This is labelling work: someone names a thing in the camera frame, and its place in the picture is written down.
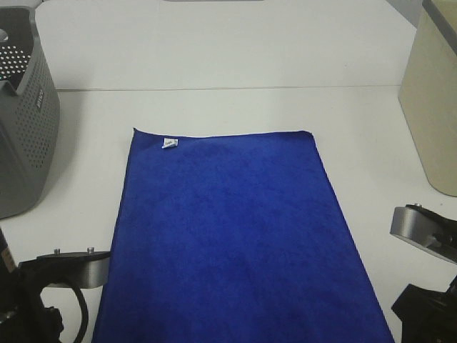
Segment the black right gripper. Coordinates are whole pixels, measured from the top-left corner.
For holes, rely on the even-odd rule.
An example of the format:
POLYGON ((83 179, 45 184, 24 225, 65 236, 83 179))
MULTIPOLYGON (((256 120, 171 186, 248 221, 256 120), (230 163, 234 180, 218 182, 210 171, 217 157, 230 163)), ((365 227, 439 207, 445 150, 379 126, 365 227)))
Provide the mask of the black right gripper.
POLYGON ((456 280, 445 292, 409 284, 392 305, 402 342, 456 341, 456 280))

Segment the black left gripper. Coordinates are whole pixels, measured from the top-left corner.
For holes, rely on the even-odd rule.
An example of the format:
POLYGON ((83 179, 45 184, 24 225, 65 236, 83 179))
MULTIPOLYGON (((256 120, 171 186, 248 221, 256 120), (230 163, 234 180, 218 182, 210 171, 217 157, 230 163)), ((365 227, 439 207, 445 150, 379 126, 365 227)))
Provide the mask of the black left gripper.
POLYGON ((60 312, 44 306, 41 292, 50 284, 49 273, 1 265, 1 341, 59 342, 60 312))

